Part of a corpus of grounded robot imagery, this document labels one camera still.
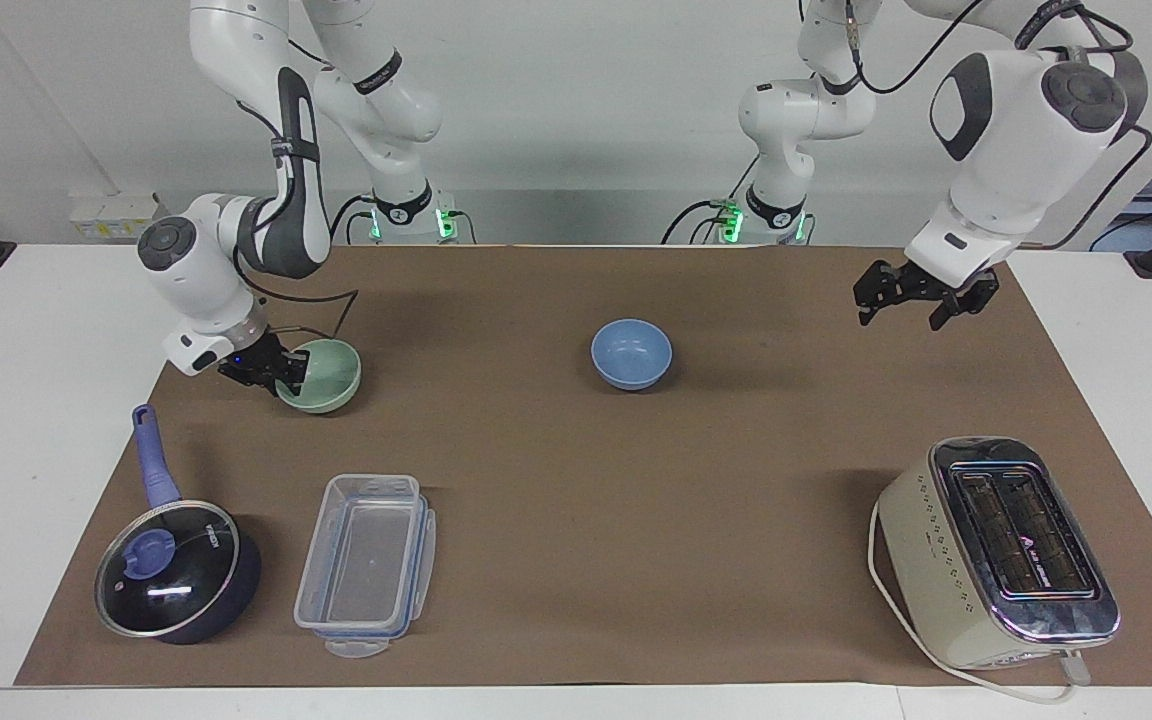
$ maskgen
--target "green bowl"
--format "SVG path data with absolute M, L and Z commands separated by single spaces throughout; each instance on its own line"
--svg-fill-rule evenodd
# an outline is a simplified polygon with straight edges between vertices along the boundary
M 358 351 L 343 340 L 316 340 L 297 347 L 310 354 L 301 395 L 293 395 L 282 382 L 275 382 L 278 396 L 303 414 L 324 415 L 338 410 L 358 392 L 362 361 Z

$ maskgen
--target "white table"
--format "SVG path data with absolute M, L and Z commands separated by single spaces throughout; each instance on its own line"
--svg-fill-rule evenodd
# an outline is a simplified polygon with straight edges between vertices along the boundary
M 1152 511 L 1152 282 L 1105 253 L 1020 252 L 1011 268 Z M 130 247 L 20 247 L 0 270 L 0 719 L 131 720 L 180 708 L 215 720 L 311 712 L 600 720 L 1152 715 L 1152 689 L 1144 688 L 1091 688 L 1051 710 L 975 688 L 861 684 L 10 689 L 131 434 L 128 411 L 154 386 L 162 366 L 159 340 L 174 323 L 141 276 Z

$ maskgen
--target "toaster power cord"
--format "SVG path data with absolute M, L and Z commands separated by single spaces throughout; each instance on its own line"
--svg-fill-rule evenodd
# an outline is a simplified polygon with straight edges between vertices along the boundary
M 878 570 L 874 569 L 874 536 L 877 530 L 878 502 L 874 502 L 874 510 L 869 515 L 869 577 L 873 578 L 874 584 L 878 585 L 878 592 L 882 593 L 882 599 L 887 601 L 887 607 L 892 608 L 892 614 L 896 615 L 896 620 L 900 620 L 902 628 L 905 628 L 905 632 L 909 632 L 909 639 L 914 641 L 914 644 L 918 646 L 918 650 L 922 650 L 923 654 L 926 655 L 933 665 L 940 667 L 941 670 L 946 670 L 946 673 L 954 675 L 955 679 L 965 680 L 969 683 L 991 689 L 993 692 L 1005 694 L 1005 696 L 1014 697 L 1016 700 L 1037 702 L 1038 705 L 1060 705 L 1062 702 L 1068 702 L 1069 698 L 1074 697 L 1074 689 L 1076 687 L 1087 683 L 1082 682 L 1084 679 L 1075 677 L 1076 673 L 1074 667 L 1082 665 L 1082 655 L 1078 651 L 1073 651 L 1068 653 L 1068 655 L 1061 657 L 1061 669 L 1064 670 L 1064 677 L 1069 679 L 1070 684 L 1064 685 L 1064 691 L 1061 691 L 1061 694 L 1055 697 L 1043 697 L 1034 696 L 1033 694 L 1021 692 L 1018 689 L 1000 685 L 998 683 L 991 683 L 988 680 L 978 679 L 978 676 L 975 676 L 973 674 L 964 673 L 963 670 L 956 669 L 956 667 L 950 667 L 941 662 L 941 660 L 937 659 L 935 655 L 932 655 L 932 651 L 929 651 L 927 646 L 923 644 L 923 638 L 918 637 L 918 634 L 914 631 L 914 626 L 910 626 L 909 620 L 905 620 L 905 615 L 902 614 L 900 607 L 896 605 L 896 601 L 892 600 L 890 592 L 887 592 L 887 585 L 884 585 L 882 581 L 878 578 Z

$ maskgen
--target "brown paper mat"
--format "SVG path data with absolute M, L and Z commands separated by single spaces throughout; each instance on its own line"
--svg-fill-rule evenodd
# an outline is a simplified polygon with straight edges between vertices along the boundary
M 336 250 L 305 293 L 364 288 L 343 338 L 364 389 L 329 418 L 215 373 L 166 369 L 152 402 L 187 497 L 238 516 L 264 577 L 205 644 L 116 637 L 96 617 L 106 543 L 143 510 L 129 448 L 17 683 L 499 685 L 955 683 L 870 583 L 878 493 L 938 439 L 1006 434 L 1047 461 L 1115 589 L 1123 630 L 1097 684 L 1152 685 L 1152 518 L 1015 279 L 984 314 L 930 304 L 856 323 L 858 249 Z M 334 309 L 275 304 L 329 328 Z M 626 395 L 589 341 L 620 316 L 665 328 L 666 379 Z M 438 510 L 425 615 L 376 659 L 291 621 L 323 488 L 410 473 Z M 1055 662 L 995 673 L 1059 684 Z

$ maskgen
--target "toaster slot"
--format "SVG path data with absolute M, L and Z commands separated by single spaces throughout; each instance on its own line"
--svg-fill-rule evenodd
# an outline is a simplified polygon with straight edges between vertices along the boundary
M 1007 600 L 1083 600 L 1092 573 L 1055 498 L 1026 468 L 954 473 L 973 531 Z

